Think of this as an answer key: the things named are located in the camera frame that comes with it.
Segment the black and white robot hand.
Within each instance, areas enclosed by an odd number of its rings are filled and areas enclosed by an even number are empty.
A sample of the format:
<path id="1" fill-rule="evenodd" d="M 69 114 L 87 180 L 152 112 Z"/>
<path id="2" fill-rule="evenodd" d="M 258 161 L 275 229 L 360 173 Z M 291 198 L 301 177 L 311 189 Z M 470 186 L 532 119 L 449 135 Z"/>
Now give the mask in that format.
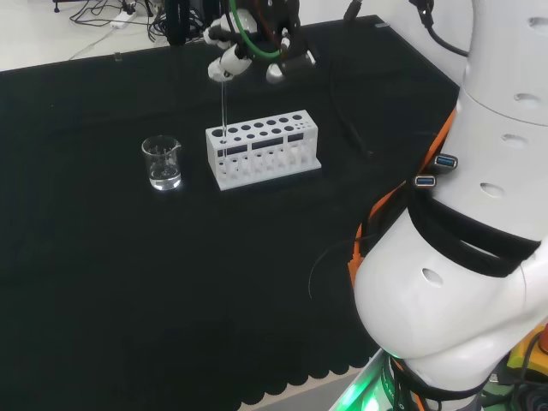
<path id="1" fill-rule="evenodd" d="M 204 31 L 204 41 L 223 51 L 210 63 L 209 78 L 225 83 L 261 63 L 276 84 L 314 68 L 300 9 L 298 1 L 222 1 L 222 14 Z"/>

